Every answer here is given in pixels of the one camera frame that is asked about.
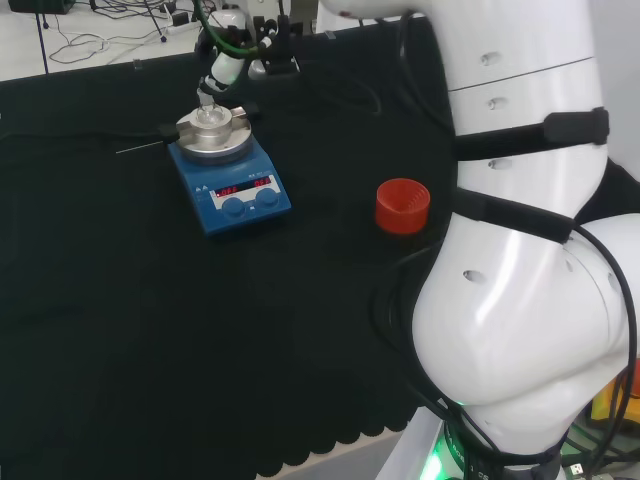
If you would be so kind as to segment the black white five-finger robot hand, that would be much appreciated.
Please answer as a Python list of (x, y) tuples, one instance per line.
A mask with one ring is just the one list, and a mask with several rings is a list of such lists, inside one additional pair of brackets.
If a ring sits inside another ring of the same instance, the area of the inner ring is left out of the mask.
[(208, 11), (202, 1), (195, 1), (194, 16), (200, 23), (194, 52), (199, 60), (212, 61), (199, 80), (199, 108), (212, 110), (215, 96), (226, 92), (241, 76), (250, 54), (250, 34), (246, 14), (234, 5)]

